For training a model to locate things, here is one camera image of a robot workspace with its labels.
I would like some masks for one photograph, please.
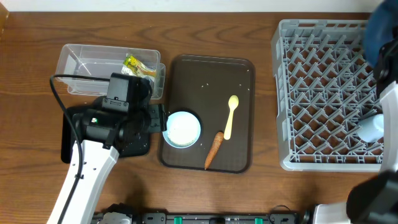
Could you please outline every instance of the plastic crate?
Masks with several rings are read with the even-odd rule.
[[[108,47],[99,45],[67,44],[63,46],[57,65],[57,74],[83,75],[110,78],[113,72],[121,73],[124,59],[132,54],[147,67],[156,69],[153,100],[161,99],[165,83],[165,66],[160,62],[157,50]],[[109,82],[59,78],[68,85],[68,92],[74,95],[103,96],[108,92]]]
[[[363,58],[367,21],[283,20],[272,42],[277,134],[285,170],[377,172],[382,139],[361,141],[358,121],[382,113]]]

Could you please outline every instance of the carrot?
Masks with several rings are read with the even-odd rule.
[[[218,132],[216,134],[216,137],[214,137],[213,145],[211,145],[210,152],[207,155],[206,161],[205,161],[205,169],[209,168],[212,160],[217,154],[218,149],[220,148],[221,143],[223,142],[224,139],[224,133]]]

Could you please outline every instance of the black tray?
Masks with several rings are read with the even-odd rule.
[[[209,171],[241,173],[251,164],[254,66],[236,58],[178,56],[172,66],[166,107],[168,114],[193,113],[200,121],[199,140],[185,149],[160,141],[159,159],[163,165],[204,170],[205,160],[218,131],[224,131],[229,115],[228,100],[239,98],[234,112],[232,135],[224,140]]]

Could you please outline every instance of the yellow spoon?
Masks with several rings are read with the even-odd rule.
[[[231,138],[232,131],[232,118],[234,116],[234,110],[238,107],[239,99],[237,96],[233,95],[229,98],[228,106],[229,106],[229,116],[228,121],[226,122],[226,127],[224,131],[224,139],[229,140]]]

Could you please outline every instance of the white dish rack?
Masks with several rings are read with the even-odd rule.
[[[272,42],[277,134],[285,170],[378,172],[382,139],[358,121],[382,113],[361,39],[367,21],[283,20]]]

